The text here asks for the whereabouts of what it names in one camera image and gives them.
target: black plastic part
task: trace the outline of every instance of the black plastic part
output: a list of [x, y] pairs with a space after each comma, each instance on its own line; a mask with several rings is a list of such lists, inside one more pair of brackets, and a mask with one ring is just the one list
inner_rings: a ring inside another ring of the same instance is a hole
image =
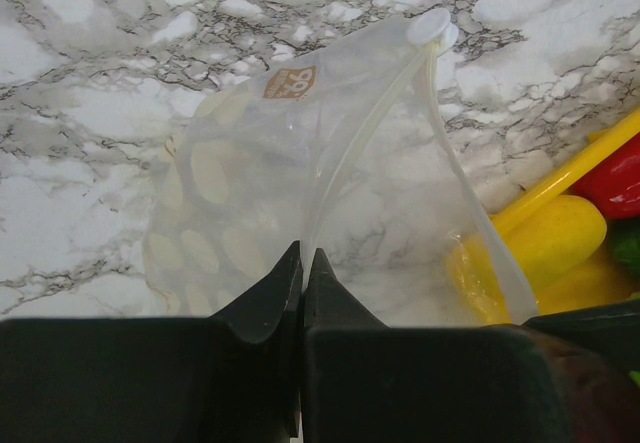
[[299, 244], [208, 319], [0, 324], [0, 441], [283, 443], [298, 426]]
[[[0, 323], [0, 441], [569, 443], [523, 332], [390, 329], [300, 248], [206, 319]], [[527, 325], [640, 370], [640, 301]]]
[[625, 372], [640, 371], [640, 300], [539, 316], [525, 325], [606, 356]]
[[547, 362], [510, 328], [386, 328], [322, 250], [305, 297], [306, 443], [571, 442]]
[[322, 249], [315, 254], [304, 301], [305, 327], [385, 328], [384, 323], [340, 284]]

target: circular tab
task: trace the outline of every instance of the circular tab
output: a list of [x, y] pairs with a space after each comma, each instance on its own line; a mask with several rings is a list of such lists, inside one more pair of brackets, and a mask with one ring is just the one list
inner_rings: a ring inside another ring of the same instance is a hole
[[439, 37], [451, 24], [451, 14], [444, 8], [435, 8], [416, 17], [407, 29], [407, 40], [423, 46]]

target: plastic bag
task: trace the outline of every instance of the plastic bag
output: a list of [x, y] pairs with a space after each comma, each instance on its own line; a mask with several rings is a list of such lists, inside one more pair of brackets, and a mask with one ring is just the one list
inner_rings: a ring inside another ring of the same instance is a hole
[[[203, 101], [144, 242], [170, 314], [224, 307], [295, 240], [305, 272], [322, 247], [388, 324], [479, 324], [478, 297], [495, 321], [536, 313], [438, 111], [437, 56], [457, 36], [449, 18], [388, 18]], [[465, 235], [491, 255], [501, 294], [479, 294], [474, 268], [456, 290], [446, 260]]]

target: red toy pepper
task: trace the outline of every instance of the red toy pepper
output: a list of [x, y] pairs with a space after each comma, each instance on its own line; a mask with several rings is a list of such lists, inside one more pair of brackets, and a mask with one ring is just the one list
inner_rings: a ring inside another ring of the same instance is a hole
[[573, 185], [606, 218], [640, 215], [640, 133]]

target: white marble countertop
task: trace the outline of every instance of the white marble countertop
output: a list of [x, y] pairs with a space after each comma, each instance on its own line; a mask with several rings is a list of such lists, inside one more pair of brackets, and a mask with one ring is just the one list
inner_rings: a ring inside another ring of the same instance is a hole
[[443, 6], [449, 134], [489, 210], [640, 103], [640, 0], [0, 0], [0, 315], [151, 314], [155, 162], [211, 93]]

